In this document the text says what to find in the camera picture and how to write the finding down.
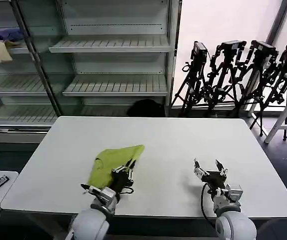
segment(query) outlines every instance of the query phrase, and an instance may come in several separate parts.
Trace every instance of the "camera tripod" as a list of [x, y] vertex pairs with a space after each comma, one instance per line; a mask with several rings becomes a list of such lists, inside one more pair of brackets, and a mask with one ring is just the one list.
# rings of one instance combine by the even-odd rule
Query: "camera tripod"
[[[251, 42], [251, 46], [245, 64], [247, 64], [250, 61], [253, 53], [254, 53], [254, 59], [252, 61], [252, 64], [250, 64], [248, 67], [244, 65], [240, 69], [241, 72], [239, 78], [241, 80], [250, 70], [252, 70], [252, 72], [246, 87], [244, 89], [240, 88], [241, 98], [236, 103], [234, 109], [231, 111], [232, 116], [235, 118], [239, 117], [239, 111], [242, 106], [246, 104], [254, 104], [262, 102], [264, 98], [263, 96], [264, 88], [269, 87], [267, 84], [270, 85], [273, 84], [275, 78], [277, 77], [276, 75], [274, 75], [277, 68], [276, 58], [279, 54], [279, 52], [276, 51], [276, 48], [266, 44], [263, 41], [253, 40]], [[270, 57], [269, 68], [267, 68], [264, 71], [264, 65], [268, 57]]]
[[[177, 98], [183, 101], [179, 117], [187, 117], [193, 106], [199, 103], [204, 97], [200, 92], [200, 87], [201, 81], [205, 84], [204, 67], [207, 62], [207, 53], [208, 50], [204, 44], [197, 41], [194, 42], [190, 56], [192, 61], [190, 64], [186, 62], [186, 65], [182, 68], [182, 71], [188, 72], [188, 74], [181, 84], [178, 92], [174, 95], [174, 99], [171, 103], [171, 106], [173, 106]], [[182, 98], [180, 93], [185, 85], [188, 85], [188, 89], [185, 97]]]
[[[246, 41], [239, 41], [239, 40], [233, 40], [233, 41], [227, 41], [223, 42], [221, 45], [218, 45], [216, 48], [215, 54], [212, 56], [210, 60], [210, 67], [211, 72], [208, 73], [207, 77], [209, 78], [209, 81], [206, 82], [204, 85], [204, 89], [208, 89], [209, 91], [205, 91], [205, 102], [208, 103], [208, 109], [206, 112], [206, 117], [211, 115], [213, 112], [215, 106], [218, 103], [222, 103], [226, 96], [228, 95], [233, 99], [233, 103], [237, 104], [237, 91], [236, 91], [236, 85], [238, 84], [238, 78], [235, 78], [236, 72], [238, 70], [238, 66], [243, 65], [243, 62], [240, 62], [241, 55], [243, 53], [243, 50], [245, 49]], [[223, 51], [224, 60], [222, 63], [220, 63], [219, 67], [216, 66], [216, 60], [220, 56], [221, 51]], [[219, 72], [221, 70], [221, 74], [218, 80], [218, 83], [213, 86], [214, 79], [217, 75], [219, 75]], [[223, 87], [223, 83], [225, 80], [226, 75], [228, 74], [228, 71], [230, 71], [230, 83], [231, 85], [226, 85]], [[230, 90], [233, 91], [233, 96], [229, 94]]]
[[[280, 74], [278, 77], [278, 80], [274, 84], [274, 86], [271, 88], [271, 92], [265, 102], [260, 104], [260, 111], [256, 118], [254, 119], [253, 123], [250, 126], [250, 129], [252, 129], [257, 122], [258, 118], [260, 118], [260, 136], [263, 135], [263, 129], [262, 129], [262, 117], [263, 112], [265, 108], [269, 106], [270, 103], [273, 103], [274, 101], [277, 101], [278, 104], [281, 104], [284, 102], [283, 94], [287, 91], [287, 46], [285, 51], [282, 53], [280, 57]], [[284, 136], [283, 139], [285, 140], [287, 138], [287, 131], [284, 130]]]

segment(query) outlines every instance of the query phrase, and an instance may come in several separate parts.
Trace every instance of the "blue item on shelf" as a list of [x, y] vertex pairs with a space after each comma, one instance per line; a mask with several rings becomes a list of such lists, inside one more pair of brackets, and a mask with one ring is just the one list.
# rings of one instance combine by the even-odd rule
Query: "blue item on shelf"
[[23, 39], [24, 35], [18, 27], [0, 30], [0, 41], [18, 42]]

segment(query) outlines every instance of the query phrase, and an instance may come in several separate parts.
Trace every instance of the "white wall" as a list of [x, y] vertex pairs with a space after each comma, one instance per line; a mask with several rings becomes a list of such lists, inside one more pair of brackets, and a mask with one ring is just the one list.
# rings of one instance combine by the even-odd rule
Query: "white wall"
[[[281, 1], [183, 0], [172, 99], [186, 77], [182, 67], [190, 60], [194, 41], [204, 43], [212, 55], [217, 45], [222, 42], [245, 40], [247, 41], [247, 48], [243, 54], [245, 58], [252, 40], [266, 40]], [[217, 59], [217, 66], [221, 60], [222, 58]], [[208, 59], [205, 76], [210, 71], [209, 63]], [[181, 104], [181, 100], [175, 103], [175, 105]]]

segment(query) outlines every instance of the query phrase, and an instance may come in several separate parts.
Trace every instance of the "black object on shelf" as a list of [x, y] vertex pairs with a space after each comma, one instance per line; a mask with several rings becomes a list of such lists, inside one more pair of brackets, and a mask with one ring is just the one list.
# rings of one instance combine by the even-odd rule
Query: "black object on shelf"
[[151, 99], [136, 101], [127, 111], [129, 117], [148, 117], [162, 118], [165, 117], [165, 108]]

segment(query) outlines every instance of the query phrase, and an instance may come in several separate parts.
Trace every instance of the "yellow-green cloth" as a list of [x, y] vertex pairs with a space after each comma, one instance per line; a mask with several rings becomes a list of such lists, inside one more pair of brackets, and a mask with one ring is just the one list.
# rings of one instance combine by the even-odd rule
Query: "yellow-green cloth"
[[95, 158], [87, 185], [102, 189], [112, 181], [112, 169], [125, 165], [129, 160], [138, 161], [144, 151], [144, 145], [119, 149], [106, 149]]

